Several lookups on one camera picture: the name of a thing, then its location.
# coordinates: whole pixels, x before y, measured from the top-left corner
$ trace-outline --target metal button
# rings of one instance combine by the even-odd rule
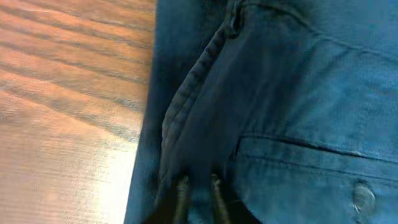
[[[366,184],[359,183],[354,189],[353,203],[359,214],[370,215],[375,209],[376,198]]]

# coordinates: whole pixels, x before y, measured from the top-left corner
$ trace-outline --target wood grain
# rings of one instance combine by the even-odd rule
[[[154,0],[0,1],[0,223],[122,223]]]

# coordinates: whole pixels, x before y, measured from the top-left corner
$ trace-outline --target pocket seam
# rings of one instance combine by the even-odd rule
[[[239,162],[239,160],[242,161],[248,161],[248,160],[255,160],[256,162],[266,164],[267,166],[276,168],[276,169],[282,169],[282,170],[292,170],[295,172],[303,172],[306,174],[311,174],[311,175],[325,175],[328,177],[332,178],[337,178],[337,179],[371,179],[371,182],[377,182],[378,184],[384,185],[385,187],[388,187],[390,189],[397,190],[398,189],[398,180],[390,180],[390,179],[378,179],[377,177],[371,177],[371,176],[366,176],[366,175],[361,175],[361,174],[355,174],[352,172],[340,172],[338,170],[330,170],[330,169],[322,169],[318,167],[310,167],[310,166],[305,166],[305,165],[300,165],[300,164],[291,164],[287,163],[284,161],[275,161],[272,159],[265,159],[265,158],[257,158],[257,157],[250,157],[250,156],[239,156],[236,159],[236,162]],[[341,173],[343,176],[338,176],[338,175],[333,175],[332,173],[337,172]]]
[[[363,53],[369,53],[373,56],[380,57],[384,60],[388,60],[388,61],[393,62],[394,64],[398,65],[398,58],[393,55],[389,55],[385,52],[381,52],[378,50],[370,49],[370,48],[367,48],[362,45],[351,44],[344,40],[337,39],[330,34],[324,33],[322,30],[317,29],[316,27],[311,25],[308,21],[306,21],[299,13],[294,12],[295,10],[292,9],[291,7],[280,6],[278,4],[263,4],[261,2],[250,2],[250,1],[244,2],[242,4],[242,7],[248,7],[248,6],[263,7],[263,8],[265,8],[265,10],[283,12],[286,15],[295,19],[299,24],[301,24],[302,27],[306,28],[306,30],[309,33],[311,33],[312,35],[319,36],[319,38],[321,38],[323,40],[333,42],[335,44],[344,46],[344,47],[352,49],[352,50],[356,50],[356,51],[363,52]]]

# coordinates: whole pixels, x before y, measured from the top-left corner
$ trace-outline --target jeans pocket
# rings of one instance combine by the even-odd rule
[[[264,223],[395,223],[397,164],[243,138],[232,185]]]

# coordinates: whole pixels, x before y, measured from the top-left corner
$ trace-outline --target wooden table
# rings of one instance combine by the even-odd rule
[[[155,0],[0,1],[0,223],[122,223]]]

